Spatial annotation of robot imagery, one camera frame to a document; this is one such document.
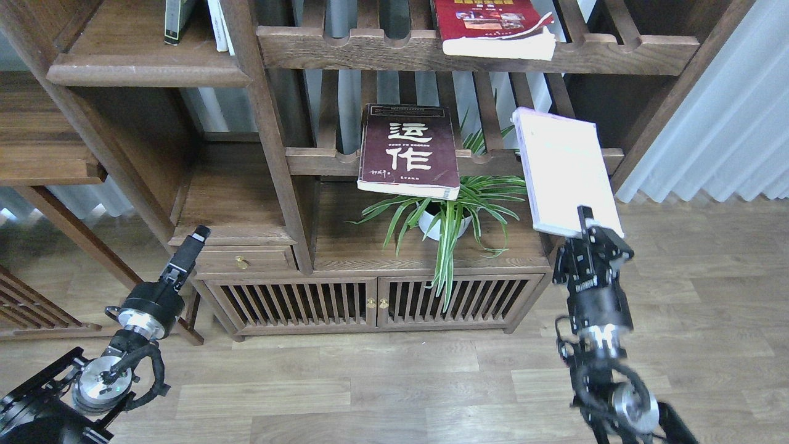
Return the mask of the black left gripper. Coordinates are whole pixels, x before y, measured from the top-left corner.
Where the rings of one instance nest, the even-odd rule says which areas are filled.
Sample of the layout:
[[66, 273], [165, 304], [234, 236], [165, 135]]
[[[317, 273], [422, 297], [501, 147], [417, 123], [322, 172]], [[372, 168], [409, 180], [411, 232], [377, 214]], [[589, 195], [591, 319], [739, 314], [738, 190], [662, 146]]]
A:
[[207, 226], [198, 225], [170, 258], [158, 281], [136, 285], [121, 306], [106, 306], [105, 315], [149, 340], [168, 337], [185, 308], [179, 291], [210, 234]]

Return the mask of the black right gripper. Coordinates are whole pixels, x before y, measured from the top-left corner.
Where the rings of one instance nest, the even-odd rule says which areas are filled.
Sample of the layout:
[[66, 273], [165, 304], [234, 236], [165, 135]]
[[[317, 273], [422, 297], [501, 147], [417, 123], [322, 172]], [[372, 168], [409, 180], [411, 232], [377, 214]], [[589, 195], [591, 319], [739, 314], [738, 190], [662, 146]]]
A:
[[608, 238], [608, 228], [589, 206], [578, 205], [581, 238], [566, 238], [556, 257], [553, 282], [566, 284], [570, 328], [581, 335], [592, 326], [614, 325], [632, 331], [628, 298], [619, 283], [622, 264], [634, 251], [622, 238]]

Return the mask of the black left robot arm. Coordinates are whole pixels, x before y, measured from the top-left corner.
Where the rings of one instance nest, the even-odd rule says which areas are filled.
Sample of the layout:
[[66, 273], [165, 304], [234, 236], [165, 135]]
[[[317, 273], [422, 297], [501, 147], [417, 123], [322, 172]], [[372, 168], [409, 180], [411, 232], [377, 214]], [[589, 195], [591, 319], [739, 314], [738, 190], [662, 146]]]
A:
[[136, 285], [121, 306], [106, 308], [120, 329], [101, 357], [89, 360], [76, 347], [2, 399], [3, 443], [107, 443], [122, 411], [166, 396], [158, 341], [185, 308], [179, 292], [210, 233], [198, 226], [157, 281]]

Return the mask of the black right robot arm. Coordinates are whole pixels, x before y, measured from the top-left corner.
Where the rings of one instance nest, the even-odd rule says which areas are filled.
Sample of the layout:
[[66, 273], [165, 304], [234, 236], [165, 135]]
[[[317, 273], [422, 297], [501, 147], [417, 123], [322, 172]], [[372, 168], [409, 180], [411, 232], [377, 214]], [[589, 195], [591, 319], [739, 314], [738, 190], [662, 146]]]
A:
[[645, 382], [623, 363], [623, 332], [633, 329], [628, 298], [619, 283], [623, 263], [634, 251], [614, 230], [595, 225], [588, 206], [578, 207], [581, 232], [566, 238], [556, 257], [553, 281], [566, 284], [572, 334], [578, 340], [556, 337], [556, 345], [570, 370], [573, 406], [607, 443], [610, 435], [623, 443], [651, 443], [656, 428], [667, 443], [695, 443], [696, 436], [671, 405], [658, 401]]

